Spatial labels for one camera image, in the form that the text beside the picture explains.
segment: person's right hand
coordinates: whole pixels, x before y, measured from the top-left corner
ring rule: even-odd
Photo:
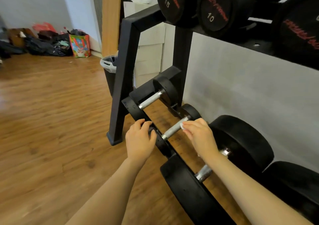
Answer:
[[[183,132],[206,163],[219,155],[213,132],[203,118],[183,122],[183,127],[185,128]]]

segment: finger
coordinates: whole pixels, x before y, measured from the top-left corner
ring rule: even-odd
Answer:
[[[195,121],[196,121],[196,122],[199,122],[199,123],[201,123],[202,125],[205,125],[205,126],[208,125],[207,122],[205,122],[205,120],[204,120],[203,118],[198,118],[198,119],[196,119]]]
[[[151,138],[150,138],[150,143],[151,143],[152,145],[155,145],[156,139],[157,139],[157,134],[156,134],[155,130],[152,130],[152,132],[151,132]]]
[[[197,127],[195,125],[185,125],[185,124],[183,124],[183,127],[185,128],[185,130],[190,131],[190,133],[192,135],[195,134],[198,130],[201,129],[201,127]]]
[[[141,129],[141,125],[142,125],[143,122],[145,122],[145,119],[137,120],[137,121],[132,125],[132,128],[133,128],[134,130],[140,130],[140,129]]]
[[[142,126],[142,128],[141,128],[141,131],[148,134],[148,129],[150,128],[150,126],[151,126],[152,123],[153,123],[152,121],[144,122],[144,123],[143,123],[143,126]]]
[[[183,133],[185,133],[189,140],[193,142],[193,135],[190,133],[189,130],[183,130]]]
[[[186,121],[186,122],[183,122],[183,126],[184,125],[194,125],[194,126],[197,126],[199,128],[202,126],[202,124],[197,122],[197,121]]]

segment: hand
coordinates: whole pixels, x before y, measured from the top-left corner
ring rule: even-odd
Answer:
[[[183,132],[205,163],[219,155],[213,132],[203,118],[183,122],[183,127]]]
[[[157,138],[155,130],[152,130],[150,137],[148,135],[151,124],[151,121],[146,122],[145,119],[137,120],[125,135],[128,159],[141,165],[151,155]]]

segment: forearm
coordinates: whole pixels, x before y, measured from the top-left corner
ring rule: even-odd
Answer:
[[[135,178],[143,164],[126,159],[67,225],[120,225]]]
[[[254,225],[311,224],[223,155],[207,163]]]

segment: wood plank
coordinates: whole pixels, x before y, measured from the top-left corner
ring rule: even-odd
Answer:
[[[118,50],[121,0],[102,0],[102,55]]]
[[[112,98],[99,58],[16,55],[0,69],[0,224],[62,225],[117,170],[125,142],[110,146]],[[178,120],[160,102],[146,108],[162,132]],[[127,115],[124,133],[134,120]],[[183,132],[170,142],[196,172],[204,165]],[[154,149],[138,174],[123,220],[192,224],[160,173]],[[249,224],[215,175],[205,185],[238,225]]]

